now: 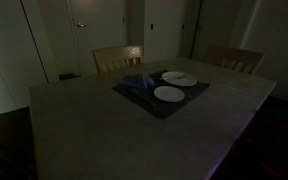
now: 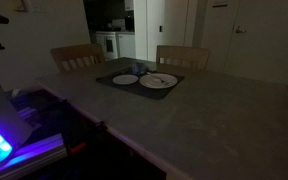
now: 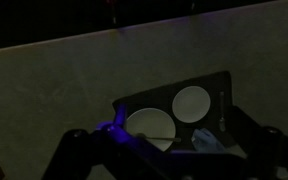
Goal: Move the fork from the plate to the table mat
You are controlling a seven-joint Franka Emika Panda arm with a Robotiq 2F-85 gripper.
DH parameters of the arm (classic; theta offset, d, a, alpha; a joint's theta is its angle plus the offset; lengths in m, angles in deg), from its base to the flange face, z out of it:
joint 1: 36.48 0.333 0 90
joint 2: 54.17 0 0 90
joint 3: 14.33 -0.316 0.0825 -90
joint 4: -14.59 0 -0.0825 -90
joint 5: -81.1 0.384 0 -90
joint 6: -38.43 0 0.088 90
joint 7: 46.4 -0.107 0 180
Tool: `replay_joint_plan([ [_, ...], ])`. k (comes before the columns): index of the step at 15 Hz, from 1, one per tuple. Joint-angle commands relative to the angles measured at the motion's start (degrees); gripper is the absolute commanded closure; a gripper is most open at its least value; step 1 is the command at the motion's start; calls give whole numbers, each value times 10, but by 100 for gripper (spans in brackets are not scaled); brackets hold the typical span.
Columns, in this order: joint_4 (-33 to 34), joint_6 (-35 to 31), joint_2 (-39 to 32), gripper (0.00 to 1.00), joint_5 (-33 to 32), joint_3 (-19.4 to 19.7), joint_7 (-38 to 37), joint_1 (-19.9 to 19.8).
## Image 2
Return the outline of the robot base with blue lights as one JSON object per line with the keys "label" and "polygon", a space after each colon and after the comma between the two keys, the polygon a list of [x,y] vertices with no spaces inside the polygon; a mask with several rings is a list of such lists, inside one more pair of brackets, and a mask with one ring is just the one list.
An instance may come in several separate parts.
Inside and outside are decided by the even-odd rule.
{"label": "robot base with blue lights", "polygon": [[61,134],[25,145],[36,124],[37,110],[16,110],[0,85],[0,180],[19,180],[67,156]]}

